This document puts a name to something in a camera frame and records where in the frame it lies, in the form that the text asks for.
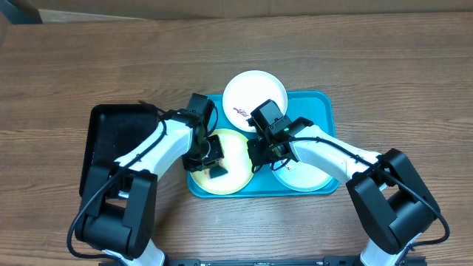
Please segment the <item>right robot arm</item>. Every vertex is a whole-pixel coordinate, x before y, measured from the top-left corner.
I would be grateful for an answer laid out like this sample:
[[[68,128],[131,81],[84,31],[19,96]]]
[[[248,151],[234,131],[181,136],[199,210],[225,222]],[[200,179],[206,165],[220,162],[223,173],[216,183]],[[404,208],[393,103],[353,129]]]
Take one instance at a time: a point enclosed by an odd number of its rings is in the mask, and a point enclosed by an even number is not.
[[[291,160],[316,167],[346,185],[370,238],[359,265],[402,265],[421,242],[417,238],[439,219],[440,207],[409,158],[397,149],[384,154],[351,146],[326,134],[311,120],[291,120],[273,100],[252,111],[248,141],[255,171]]]

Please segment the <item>yellow-green plate with stain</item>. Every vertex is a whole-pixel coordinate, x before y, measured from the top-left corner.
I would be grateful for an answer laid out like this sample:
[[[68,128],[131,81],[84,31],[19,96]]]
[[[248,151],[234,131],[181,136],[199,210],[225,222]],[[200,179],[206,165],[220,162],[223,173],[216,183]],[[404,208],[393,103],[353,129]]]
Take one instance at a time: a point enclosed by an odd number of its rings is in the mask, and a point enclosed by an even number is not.
[[[216,195],[228,195],[243,189],[252,179],[252,162],[248,156],[248,139],[232,129],[216,129],[222,144],[223,158],[219,161],[228,173],[211,178],[210,170],[190,172],[192,180],[204,191]]]

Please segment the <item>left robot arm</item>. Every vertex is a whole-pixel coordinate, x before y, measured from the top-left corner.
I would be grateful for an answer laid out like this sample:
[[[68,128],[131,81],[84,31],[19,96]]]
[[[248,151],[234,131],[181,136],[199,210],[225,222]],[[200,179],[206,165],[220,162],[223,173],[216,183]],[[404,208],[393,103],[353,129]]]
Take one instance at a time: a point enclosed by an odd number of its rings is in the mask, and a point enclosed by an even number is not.
[[[177,159],[186,171],[206,170],[212,178],[227,174],[220,140],[208,128],[218,115],[211,99],[193,94],[184,109],[149,108],[158,118],[154,132],[128,154],[89,168],[81,206],[67,234],[73,256],[109,259],[111,265],[167,265],[166,255],[152,241],[160,176]]]

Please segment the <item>green and pink sponge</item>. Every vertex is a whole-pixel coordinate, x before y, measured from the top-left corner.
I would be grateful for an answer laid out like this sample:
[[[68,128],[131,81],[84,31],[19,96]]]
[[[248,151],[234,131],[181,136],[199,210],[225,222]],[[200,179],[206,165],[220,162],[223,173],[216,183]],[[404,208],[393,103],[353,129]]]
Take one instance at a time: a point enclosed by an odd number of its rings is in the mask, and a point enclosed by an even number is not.
[[[228,171],[223,166],[214,166],[209,170],[209,177],[211,179],[221,177],[222,175],[227,174]]]

